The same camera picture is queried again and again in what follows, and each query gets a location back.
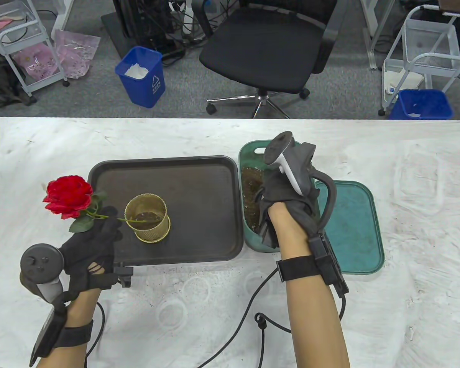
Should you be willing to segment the person's left hand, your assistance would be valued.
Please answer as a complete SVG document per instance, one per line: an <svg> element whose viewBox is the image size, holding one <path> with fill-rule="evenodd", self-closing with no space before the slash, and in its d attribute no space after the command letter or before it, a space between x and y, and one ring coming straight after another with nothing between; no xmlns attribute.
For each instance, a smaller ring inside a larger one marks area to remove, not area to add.
<svg viewBox="0 0 460 368"><path fill-rule="evenodd" d="M74 233L61 247L69 291L108 290L117 283L114 274L114 243L122 238L117 215L95 220L90 230Z"/></svg>

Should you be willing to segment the person's right hand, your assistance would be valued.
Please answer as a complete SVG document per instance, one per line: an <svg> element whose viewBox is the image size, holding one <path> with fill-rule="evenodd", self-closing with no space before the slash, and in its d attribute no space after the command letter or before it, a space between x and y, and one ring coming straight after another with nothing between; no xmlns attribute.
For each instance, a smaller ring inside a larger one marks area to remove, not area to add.
<svg viewBox="0 0 460 368"><path fill-rule="evenodd" d="M269 215L269 209L275 203L284 203L291 217L308 236L316 234L319 224L317 216L320 214L317 198L320 190L312 184L311 192L302 196L293 189L286 174L279 169L266 170L264 174L263 184L256 195L260 209L258 234L262 244L270 248L279 247L276 230Z"/></svg>

